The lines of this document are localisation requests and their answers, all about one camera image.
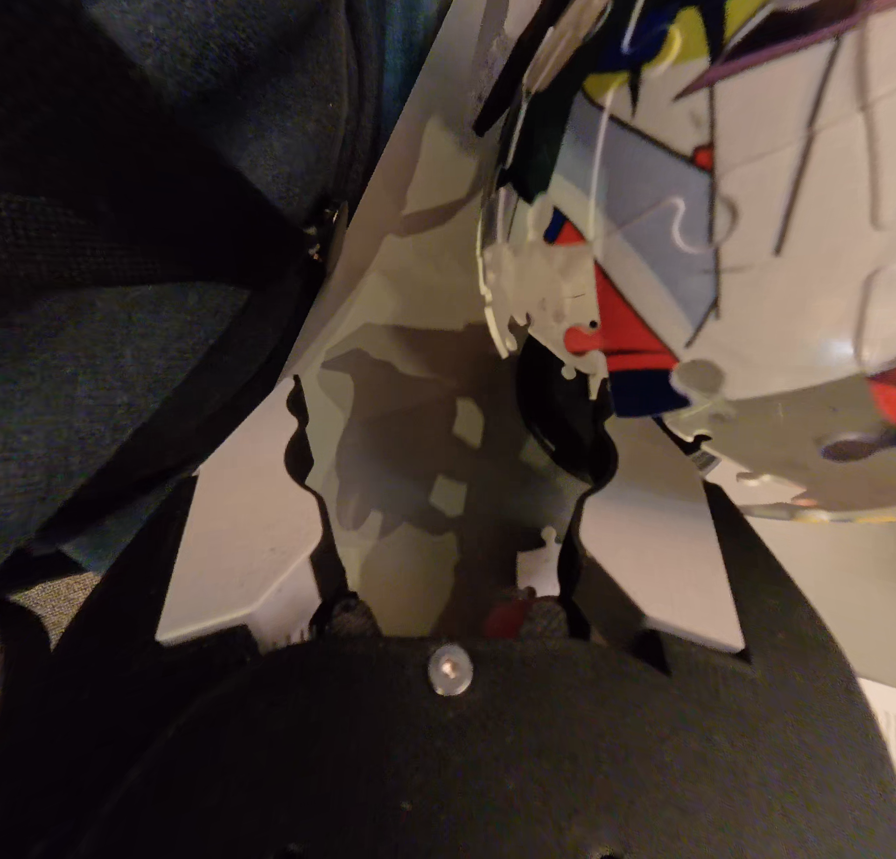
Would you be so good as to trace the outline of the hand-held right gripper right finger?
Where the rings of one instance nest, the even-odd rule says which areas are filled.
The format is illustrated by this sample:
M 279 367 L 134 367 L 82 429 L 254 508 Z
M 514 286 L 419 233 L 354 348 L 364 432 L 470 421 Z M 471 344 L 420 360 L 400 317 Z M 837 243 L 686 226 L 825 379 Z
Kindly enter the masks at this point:
M 597 447 L 615 467 L 576 505 L 558 559 L 561 599 L 612 646 L 652 630 L 743 651 L 697 467 L 647 418 L 609 418 Z

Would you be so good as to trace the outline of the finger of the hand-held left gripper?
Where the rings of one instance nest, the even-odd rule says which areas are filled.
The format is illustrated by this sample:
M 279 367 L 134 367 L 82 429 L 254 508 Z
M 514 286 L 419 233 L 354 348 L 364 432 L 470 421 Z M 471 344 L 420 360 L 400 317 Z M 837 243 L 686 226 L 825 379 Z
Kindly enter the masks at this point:
M 545 91 L 593 33 L 609 0 L 501 0 L 483 28 L 472 128 L 485 136 L 517 98 Z

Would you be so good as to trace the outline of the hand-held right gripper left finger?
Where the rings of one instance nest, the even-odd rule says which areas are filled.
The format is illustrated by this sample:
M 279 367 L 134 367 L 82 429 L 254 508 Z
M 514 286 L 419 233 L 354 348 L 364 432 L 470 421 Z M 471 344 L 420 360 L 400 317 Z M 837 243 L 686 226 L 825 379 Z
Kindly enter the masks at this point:
M 156 640 L 245 627 L 267 653 L 313 636 L 349 593 L 321 496 L 297 376 L 279 383 L 200 467 Z

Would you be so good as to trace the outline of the white puzzle piece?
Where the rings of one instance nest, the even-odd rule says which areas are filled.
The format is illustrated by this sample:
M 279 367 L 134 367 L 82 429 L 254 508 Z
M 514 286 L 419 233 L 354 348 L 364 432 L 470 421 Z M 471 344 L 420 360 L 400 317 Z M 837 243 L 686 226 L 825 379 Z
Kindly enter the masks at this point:
M 559 596 L 558 562 L 562 542 L 552 527 L 542 529 L 540 536 L 543 541 L 540 547 L 517 554 L 517 588 L 530 589 L 537 597 Z

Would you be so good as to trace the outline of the colourful puzzle ball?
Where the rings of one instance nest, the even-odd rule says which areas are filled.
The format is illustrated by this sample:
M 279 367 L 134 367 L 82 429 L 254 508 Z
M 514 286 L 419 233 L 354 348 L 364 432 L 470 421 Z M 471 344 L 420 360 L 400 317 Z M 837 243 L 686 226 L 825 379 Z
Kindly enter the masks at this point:
M 512 327 L 745 513 L 894 521 L 895 0 L 609 0 L 502 123 L 477 234 Z

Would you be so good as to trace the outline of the black ball stand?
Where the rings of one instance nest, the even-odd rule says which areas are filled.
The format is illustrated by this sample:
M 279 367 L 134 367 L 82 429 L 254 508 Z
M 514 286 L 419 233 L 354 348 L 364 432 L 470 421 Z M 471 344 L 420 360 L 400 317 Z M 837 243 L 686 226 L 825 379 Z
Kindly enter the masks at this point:
M 533 438 L 560 468 L 594 488 L 609 483 L 618 453 L 606 430 L 613 407 L 609 382 L 592 394 L 589 378 L 577 370 L 569 380 L 553 352 L 527 337 L 516 367 L 521 418 Z

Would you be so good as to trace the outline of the person's left leg in jeans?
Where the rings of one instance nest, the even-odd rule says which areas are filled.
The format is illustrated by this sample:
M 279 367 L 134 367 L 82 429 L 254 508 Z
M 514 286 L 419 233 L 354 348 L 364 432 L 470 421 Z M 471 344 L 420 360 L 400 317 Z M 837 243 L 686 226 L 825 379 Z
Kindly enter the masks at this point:
M 384 0 L 382 137 L 391 136 L 453 0 Z

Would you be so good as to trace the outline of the white instruction sheet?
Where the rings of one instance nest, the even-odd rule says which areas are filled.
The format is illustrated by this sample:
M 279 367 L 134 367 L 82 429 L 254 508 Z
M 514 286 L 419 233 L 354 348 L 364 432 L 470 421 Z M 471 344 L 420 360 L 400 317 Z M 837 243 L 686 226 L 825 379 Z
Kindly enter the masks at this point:
M 860 677 L 858 684 L 875 716 L 895 767 L 895 687 Z

